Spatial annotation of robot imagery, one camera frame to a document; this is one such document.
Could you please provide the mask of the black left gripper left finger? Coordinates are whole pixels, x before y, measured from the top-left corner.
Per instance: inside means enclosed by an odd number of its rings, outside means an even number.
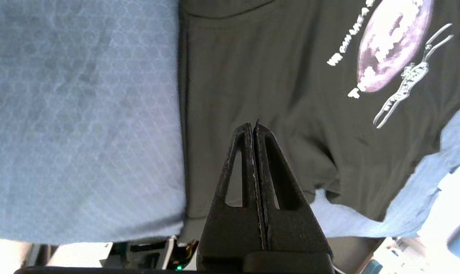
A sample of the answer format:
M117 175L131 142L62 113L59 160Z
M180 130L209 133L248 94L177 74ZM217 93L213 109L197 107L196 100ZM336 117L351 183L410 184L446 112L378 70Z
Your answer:
M225 201L237 155L241 156L242 207L232 207ZM232 134L227 157L199 241L197 270L241 272L244 257L254 251L263 251L265 247L253 126L244 123Z

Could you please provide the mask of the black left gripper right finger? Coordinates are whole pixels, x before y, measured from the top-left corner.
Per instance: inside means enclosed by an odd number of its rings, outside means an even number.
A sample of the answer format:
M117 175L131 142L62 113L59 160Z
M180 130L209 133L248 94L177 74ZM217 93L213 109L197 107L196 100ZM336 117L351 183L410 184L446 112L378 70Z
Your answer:
M268 251L331 263L333 252L274 133L255 125L255 158Z

